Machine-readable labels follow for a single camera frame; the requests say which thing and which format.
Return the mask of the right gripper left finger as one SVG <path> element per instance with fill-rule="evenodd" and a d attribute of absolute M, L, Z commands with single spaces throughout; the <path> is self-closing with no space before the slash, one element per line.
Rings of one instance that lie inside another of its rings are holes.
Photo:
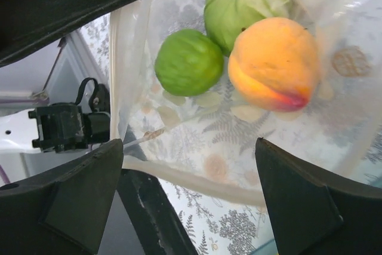
<path fill-rule="evenodd" d="M 123 160 L 112 140 L 1 187 L 1 254 L 97 254 Z"/>

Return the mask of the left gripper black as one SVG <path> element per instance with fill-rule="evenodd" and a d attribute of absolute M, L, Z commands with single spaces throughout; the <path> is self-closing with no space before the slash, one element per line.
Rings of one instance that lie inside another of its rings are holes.
<path fill-rule="evenodd" d="M 91 112 L 83 113 L 80 103 L 90 81 L 94 83 L 88 101 Z M 74 102 L 37 107 L 28 117 L 36 120 L 38 138 L 32 140 L 32 146 L 41 152 L 88 149 L 110 139 L 110 93 L 104 84 L 88 77 L 81 82 Z"/>

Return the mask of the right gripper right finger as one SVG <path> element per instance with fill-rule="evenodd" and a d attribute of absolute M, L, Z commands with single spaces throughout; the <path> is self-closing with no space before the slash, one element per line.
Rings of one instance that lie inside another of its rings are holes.
<path fill-rule="evenodd" d="M 255 158 L 279 254 L 381 254 L 381 189 L 306 162 L 266 139 Z"/>

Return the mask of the light green bumpy fruit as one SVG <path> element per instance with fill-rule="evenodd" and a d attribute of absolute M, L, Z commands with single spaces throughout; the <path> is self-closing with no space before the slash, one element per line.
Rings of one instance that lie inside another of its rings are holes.
<path fill-rule="evenodd" d="M 182 29 L 166 37 L 154 70 L 166 92 L 194 97 L 218 83 L 224 72 L 224 56 L 220 47 L 200 31 Z"/>

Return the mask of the orange peach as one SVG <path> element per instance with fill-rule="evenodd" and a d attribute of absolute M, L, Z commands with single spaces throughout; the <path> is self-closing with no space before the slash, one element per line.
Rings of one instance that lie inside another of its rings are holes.
<path fill-rule="evenodd" d="M 321 75 L 315 37 L 296 21 L 258 21 L 237 38 L 227 71 L 244 99 L 265 110 L 295 112 L 312 98 Z"/>

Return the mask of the clear zip top bag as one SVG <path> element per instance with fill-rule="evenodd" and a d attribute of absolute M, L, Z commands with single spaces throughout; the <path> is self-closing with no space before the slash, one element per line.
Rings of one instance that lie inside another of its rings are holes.
<path fill-rule="evenodd" d="M 296 112 L 249 104 L 226 73 L 201 96 L 172 96 L 154 77 L 164 39 L 205 32 L 205 0 L 138 0 L 110 15 L 110 136 L 133 137 L 124 168 L 238 204 L 263 205 L 255 143 L 360 180 L 381 124 L 381 0 L 267 0 L 318 37 L 322 76 Z"/>

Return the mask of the green cabbage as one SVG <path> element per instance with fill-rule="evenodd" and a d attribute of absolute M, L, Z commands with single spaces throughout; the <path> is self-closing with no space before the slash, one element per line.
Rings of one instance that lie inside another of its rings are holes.
<path fill-rule="evenodd" d="M 292 0 L 205 0 L 207 36 L 229 56 L 236 38 L 253 23 L 269 17 L 288 18 Z"/>

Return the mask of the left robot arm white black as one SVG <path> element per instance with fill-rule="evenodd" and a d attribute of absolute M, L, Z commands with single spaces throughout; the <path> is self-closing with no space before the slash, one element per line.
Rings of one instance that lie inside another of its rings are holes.
<path fill-rule="evenodd" d="M 13 64 L 104 13 L 137 0 L 1 0 L 1 66 Z M 122 141 L 109 139 L 110 96 L 81 111 L 73 103 L 26 109 L 1 118 L 1 152 L 98 148 L 1 188 L 2 254 L 96 254 L 113 197 L 141 220 L 146 254 L 196 250 L 158 181 L 122 169 Z"/>

